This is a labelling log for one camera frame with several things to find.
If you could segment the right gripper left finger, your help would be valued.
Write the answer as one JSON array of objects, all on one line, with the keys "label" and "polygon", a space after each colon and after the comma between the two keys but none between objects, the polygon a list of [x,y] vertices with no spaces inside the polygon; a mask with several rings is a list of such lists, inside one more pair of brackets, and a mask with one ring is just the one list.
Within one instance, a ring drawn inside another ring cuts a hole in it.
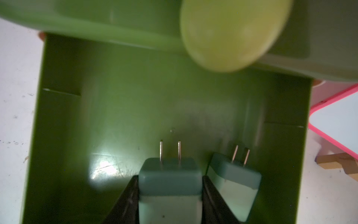
[{"label": "right gripper left finger", "polygon": [[139,176],[134,175],[102,224],[139,224]]}]

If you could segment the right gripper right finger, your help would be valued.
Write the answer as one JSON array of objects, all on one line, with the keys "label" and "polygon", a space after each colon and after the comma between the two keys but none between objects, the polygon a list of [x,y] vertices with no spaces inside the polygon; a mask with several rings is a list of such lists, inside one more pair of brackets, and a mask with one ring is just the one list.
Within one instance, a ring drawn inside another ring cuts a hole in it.
[{"label": "right gripper right finger", "polygon": [[240,224],[210,178],[202,177],[202,223]]}]

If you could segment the green plug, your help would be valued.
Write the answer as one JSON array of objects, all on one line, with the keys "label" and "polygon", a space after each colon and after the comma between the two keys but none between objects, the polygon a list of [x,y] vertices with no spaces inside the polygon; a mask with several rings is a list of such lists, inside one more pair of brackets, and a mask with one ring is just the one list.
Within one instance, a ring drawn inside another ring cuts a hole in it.
[{"label": "green plug", "polygon": [[250,149],[245,148],[244,162],[237,161],[238,146],[232,157],[214,153],[207,176],[221,194],[238,221],[246,222],[260,187],[262,175],[246,167]]},{"label": "green plug", "polygon": [[200,224],[202,221],[202,172],[193,158],[145,160],[139,172],[139,222],[141,224]]}]

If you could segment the green drawer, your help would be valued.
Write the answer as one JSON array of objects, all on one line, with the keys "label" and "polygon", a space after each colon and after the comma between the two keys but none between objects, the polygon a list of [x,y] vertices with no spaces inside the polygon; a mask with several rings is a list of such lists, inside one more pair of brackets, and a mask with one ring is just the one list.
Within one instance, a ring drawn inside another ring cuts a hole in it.
[{"label": "green drawer", "polygon": [[147,158],[237,157],[262,174],[250,224],[294,224],[311,81],[50,35],[35,110],[23,224],[99,224]]}]

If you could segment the yellow green drawer cabinet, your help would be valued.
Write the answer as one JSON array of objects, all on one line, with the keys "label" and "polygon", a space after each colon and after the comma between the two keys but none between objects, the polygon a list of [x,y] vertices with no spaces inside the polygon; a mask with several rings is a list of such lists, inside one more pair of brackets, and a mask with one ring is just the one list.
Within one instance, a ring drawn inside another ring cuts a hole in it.
[{"label": "yellow green drawer cabinet", "polygon": [[1,18],[49,33],[188,54],[211,71],[254,66],[358,80],[357,1],[1,1]]}]

